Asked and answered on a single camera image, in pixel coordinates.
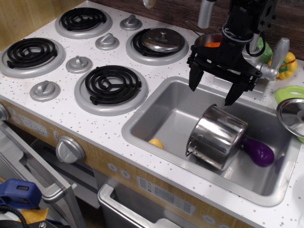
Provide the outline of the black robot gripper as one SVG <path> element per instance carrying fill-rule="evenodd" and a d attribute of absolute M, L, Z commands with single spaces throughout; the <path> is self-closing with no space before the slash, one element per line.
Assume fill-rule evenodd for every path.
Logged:
<path fill-rule="evenodd" d="M 261 73 L 242 56 L 254 38 L 250 26 L 224 26 L 219 47 L 191 46 L 187 64 L 190 67 L 189 87 L 195 91 L 205 72 L 232 83 L 225 106 L 234 104 L 245 91 L 252 91 Z"/>

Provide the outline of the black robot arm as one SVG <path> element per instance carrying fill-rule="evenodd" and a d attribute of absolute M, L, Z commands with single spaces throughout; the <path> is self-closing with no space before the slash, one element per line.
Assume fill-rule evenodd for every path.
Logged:
<path fill-rule="evenodd" d="M 188 57 L 190 67 L 189 87 L 194 91 L 205 72 L 231 82 L 225 98 L 230 106 L 243 94 L 252 91 L 262 69 L 251 65 L 243 57 L 246 51 L 250 57 L 259 57 L 264 50 L 254 53 L 250 43 L 255 35 L 265 37 L 265 30 L 276 19 L 275 0 L 232 0 L 229 4 L 228 18 L 220 33 L 199 36 L 191 46 Z"/>

